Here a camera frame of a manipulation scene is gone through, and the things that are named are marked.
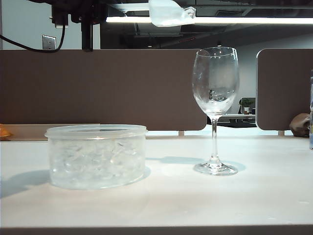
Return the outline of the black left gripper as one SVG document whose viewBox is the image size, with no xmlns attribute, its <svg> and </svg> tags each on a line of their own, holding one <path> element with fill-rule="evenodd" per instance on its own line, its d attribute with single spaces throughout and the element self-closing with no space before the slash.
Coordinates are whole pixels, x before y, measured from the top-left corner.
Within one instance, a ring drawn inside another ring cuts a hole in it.
<svg viewBox="0 0 313 235">
<path fill-rule="evenodd" d="M 71 12 L 71 20 L 81 24 L 82 50 L 93 51 L 93 26 L 107 18 L 105 0 L 80 0 Z"/>
</svg>

